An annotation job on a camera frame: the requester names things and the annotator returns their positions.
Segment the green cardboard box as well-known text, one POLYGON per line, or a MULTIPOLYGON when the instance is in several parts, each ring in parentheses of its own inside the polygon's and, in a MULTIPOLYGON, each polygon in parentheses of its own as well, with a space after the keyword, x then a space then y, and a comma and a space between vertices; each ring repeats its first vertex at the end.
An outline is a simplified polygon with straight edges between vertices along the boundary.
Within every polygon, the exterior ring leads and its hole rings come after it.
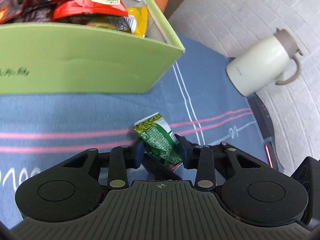
POLYGON ((185 48, 154 0, 146 35, 68 23, 1 26, 1 93, 145 93, 185 48))

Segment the red peanut packet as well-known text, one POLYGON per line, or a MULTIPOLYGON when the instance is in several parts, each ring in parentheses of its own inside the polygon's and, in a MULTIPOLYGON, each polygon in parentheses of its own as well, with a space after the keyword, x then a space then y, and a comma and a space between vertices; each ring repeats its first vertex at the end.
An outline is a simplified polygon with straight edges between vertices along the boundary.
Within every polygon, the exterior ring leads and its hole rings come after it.
POLYGON ((57 6, 53 12, 53 19, 84 14, 128 16, 121 0, 72 0, 57 6))

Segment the green pea snack packet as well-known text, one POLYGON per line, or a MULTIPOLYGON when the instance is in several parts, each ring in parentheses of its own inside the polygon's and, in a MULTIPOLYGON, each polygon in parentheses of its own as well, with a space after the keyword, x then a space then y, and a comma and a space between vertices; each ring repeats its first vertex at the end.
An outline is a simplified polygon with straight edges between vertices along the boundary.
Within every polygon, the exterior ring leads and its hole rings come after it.
POLYGON ((147 152, 166 168, 175 171, 181 165, 178 139, 159 112, 135 122, 133 130, 144 142, 147 152))

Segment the white thermos jug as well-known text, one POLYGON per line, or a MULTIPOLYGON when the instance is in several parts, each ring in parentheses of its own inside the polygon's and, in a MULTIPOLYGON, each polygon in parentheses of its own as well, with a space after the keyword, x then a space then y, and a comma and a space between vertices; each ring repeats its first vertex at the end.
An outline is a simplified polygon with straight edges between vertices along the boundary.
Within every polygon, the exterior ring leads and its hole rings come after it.
POLYGON ((304 54, 294 37, 286 29, 277 29, 233 59, 226 72, 237 91, 248 97, 269 83, 284 86, 295 81, 302 73, 297 55, 304 54))

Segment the yellow snack packet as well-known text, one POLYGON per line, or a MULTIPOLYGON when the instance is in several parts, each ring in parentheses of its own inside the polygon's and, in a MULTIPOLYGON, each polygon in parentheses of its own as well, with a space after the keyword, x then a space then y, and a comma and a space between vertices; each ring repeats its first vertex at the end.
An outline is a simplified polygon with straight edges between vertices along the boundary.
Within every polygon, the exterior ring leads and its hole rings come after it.
POLYGON ((125 17, 131 33, 140 37, 145 37, 148 26, 148 7, 131 7, 127 8, 128 16, 125 17))

